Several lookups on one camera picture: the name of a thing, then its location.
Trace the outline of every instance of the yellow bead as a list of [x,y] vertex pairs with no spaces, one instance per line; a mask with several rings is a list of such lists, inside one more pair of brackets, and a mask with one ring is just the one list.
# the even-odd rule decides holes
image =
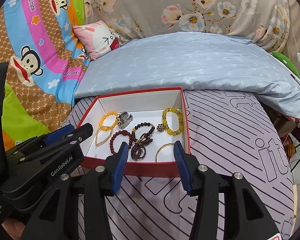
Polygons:
[[168,133],[168,135],[172,135],[172,134],[173,134],[173,131],[172,131],[171,129],[168,129],[168,130],[167,130],[167,133]]

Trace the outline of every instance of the light blue blanket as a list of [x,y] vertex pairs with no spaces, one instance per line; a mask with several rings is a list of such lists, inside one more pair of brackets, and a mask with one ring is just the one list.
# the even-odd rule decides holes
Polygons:
[[300,119],[297,80],[247,38],[178,32],[127,42],[91,62],[75,97],[160,87],[248,91]]

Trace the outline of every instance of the red mouth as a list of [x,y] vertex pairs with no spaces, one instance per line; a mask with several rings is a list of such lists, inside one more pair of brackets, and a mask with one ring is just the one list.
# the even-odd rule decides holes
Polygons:
[[28,78],[28,73],[26,72],[26,70],[20,66],[20,64],[15,60],[13,59],[13,62],[14,62],[14,65],[20,69],[21,73],[22,73],[22,76],[25,80],[27,80],[28,82],[30,82],[29,78]]
[[114,39],[114,41],[112,42],[112,44],[110,45],[110,49],[111,50],[114,50],[114,49],[117,49],[119,48],[120,45],[119,45],[119,41],[117,38]]
[[57,13],[57,6],[56,6],[56,2],[54,0],[51,0],[51,5],[53,7],[54,12]]

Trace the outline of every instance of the green plush toy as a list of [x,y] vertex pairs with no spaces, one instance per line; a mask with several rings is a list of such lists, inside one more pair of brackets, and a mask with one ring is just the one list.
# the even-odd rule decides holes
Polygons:
[[288,69],[290,69],[293,74],[295,74],[300,79],[300,74],[290,59],[288,59],[285,55],[275,51],[272,52],[272,56],[282,62]]

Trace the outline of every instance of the orange star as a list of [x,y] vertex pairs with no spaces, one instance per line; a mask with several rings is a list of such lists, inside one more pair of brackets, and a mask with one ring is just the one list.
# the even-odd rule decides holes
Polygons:
[[38,25],[39,22],[41,22],[39,15],[34,15],[31,24]]

